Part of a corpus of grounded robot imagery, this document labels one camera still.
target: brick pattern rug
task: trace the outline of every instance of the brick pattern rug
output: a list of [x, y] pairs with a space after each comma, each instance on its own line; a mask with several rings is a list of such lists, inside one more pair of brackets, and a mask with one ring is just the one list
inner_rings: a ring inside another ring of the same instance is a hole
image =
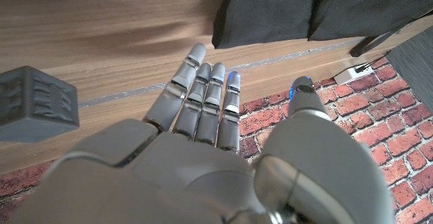
[[[385, 59], [373, 68], [375, 74], [349, 85], [328, 79], [315, 86], [332, 120], [370, 146], [392, 192], [396, 222], [433, 224], [432, 116]], [[242, 157], [251, 161], [260, 154], [272, 128], [287, 116], [288, 97], [286, 91], [242, 105]], [[0, 223], [25, 201], [51, 164], [0, 176]]]

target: gray cube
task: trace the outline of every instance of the gray cube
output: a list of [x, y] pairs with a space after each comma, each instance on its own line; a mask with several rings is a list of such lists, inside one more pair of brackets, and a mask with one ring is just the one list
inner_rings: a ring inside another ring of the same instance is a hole
[[78, 126], [74, 86], [30, 66], [0, 74], [0, 141], [36, 143]]

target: black fabric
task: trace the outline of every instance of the black fabric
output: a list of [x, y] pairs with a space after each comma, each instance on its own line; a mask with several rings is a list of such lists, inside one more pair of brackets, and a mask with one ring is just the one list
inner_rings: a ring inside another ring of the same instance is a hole
[[215, 48], [309, 38], [376, 37], [433, 9], [433, 0], [226, 0]]
[[384, 35], [379, 36], [379, 38], [376, 37], [365, 37], [359, 44], [355, 45], [350, 51], [349, 54], [357, 58], [361, 56], [362, 54], [372, 50], [374, 47], [377, 47], [380, 45], [380, 43], [384, 42], [387, 38], [391, 37], [395, 32], [387, 32]]
[[225, 0], [214, 21], [212, 44], [229, 48], [305, 38], [312, 6], [313, 0]]

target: wooden surface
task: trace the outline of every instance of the wooden surface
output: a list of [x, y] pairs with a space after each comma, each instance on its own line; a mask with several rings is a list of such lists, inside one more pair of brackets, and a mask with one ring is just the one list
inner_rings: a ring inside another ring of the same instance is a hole
[[[302, 75], [318, 81], [376, 58], [433, 25], [418, 20], [353, 59], [360, 38], [306, 39], [214, 50], [212, 21], [221, 0], [0, 0], [0, 72], [31, 65], [73, 84], [78, 102], [98, 101], [167, 82], [194, 43], [205, 61], [242, 76], [241, 103], [287, 90]], [[124, 118], [140, 119], [160, 90], [79, 110], [81, 127], [41, 143], [0, 143], [0, 173], [58, 158], [82, 138]]]

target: floor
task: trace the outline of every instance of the floor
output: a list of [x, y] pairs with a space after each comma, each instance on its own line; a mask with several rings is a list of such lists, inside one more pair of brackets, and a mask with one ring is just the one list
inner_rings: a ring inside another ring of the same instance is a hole
[[34, 144], [0, 142], [0, 174], [56, 159], [124, 118], [141, 119], [197, 42], [207, 47], [206, 62], [240, 72], [245, 103], [284, 91], [298, 76], [319, 81], [372, 61], [433, 25], [433, 16], [420, 19], [361, 58], [348, 52], [362, 37], [221, 50], [210, 43], [221, 2], [1, 0], [0, 72], [29, 65], [74, 85], [81, 127]]
[[[348, 85], [315, 84], [332, 120], [371, 148], [394, 198], [397, 223], [433, 224], [432, 115], [386, 59]], [[288, 92], [242, 105], [240, 155], [252, 160], [287, 116]], [[0, 175], [0, 223], [14, 213], [52, 162]]]

